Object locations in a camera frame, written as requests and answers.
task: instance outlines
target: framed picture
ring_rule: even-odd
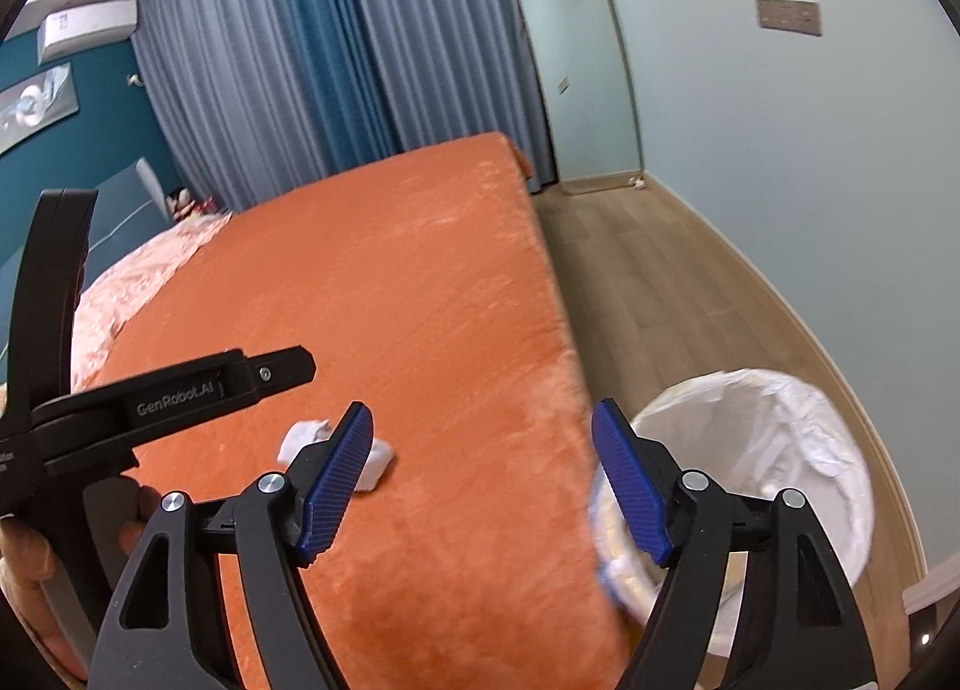
[[[69,64],[57,65],[0,92],[0,155],[79,110]]]

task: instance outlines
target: teal wall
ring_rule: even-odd
[[[181,185],[129,41],[37,65],[37,35],[0,44],[0,92],[62,62],[73,65],[80,111],[0,154],[0,263],[23,244],[45,188],[93,188],[146,157],[166,190]]]

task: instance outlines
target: white cloth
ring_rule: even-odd
[[[90,284],[74,314],[71,391],[90,387],[127,322],[229,220],[229,214],[184,220],[131,251]]]
[[[280,453],[277,455],[277,462],[281,465],[289,465],[294,461],[296,455],[299,455],[304,446],[311,443],[320,443],[326,441],[333,435],[333,428],[326,419],[311,419],[294,423],[294,426],[287,431],[283,443],[280,444]],[[394,458],[394,449],[390,444],[381,439],[373,439],[373,448],[367,458],[363,471],[360,474],[354,492],[370,492],[374,489],[380,477],[383,476],[387,466]]]

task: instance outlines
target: metal pivot screw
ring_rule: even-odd
[[[256,483],[257,488],[260,492],[278,492],[283,489],[283,486],[286,484],[286,479],[283,477],[283,474],[280,473],[268,473],[266,476],[261,476],[260,481]]]
[[[803,508],[806,506],[806,498],[800,490],[784,489],[784,503],[790,508]]]
[[[171,492],[161,502],[164,511],[176,511],[186,503],[186,497],[182,492]]]
[[[684,487],[694,492],[703,492],[710,486],[710,479],[700,471],[688,471],[683,474],[683,479],[680,479],[680,481],[683,482]]]

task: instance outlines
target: headboard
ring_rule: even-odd
[[[140,160],[98,185],[97,204],[90,224],[90,255],[86,260],[83,288],[90,286],[107,268],[153,236],[169,229],[172,222],[154,171]],[[7,380],[5,349],[10,334],[13,289],[23,247],[0,266],[0,383]]]

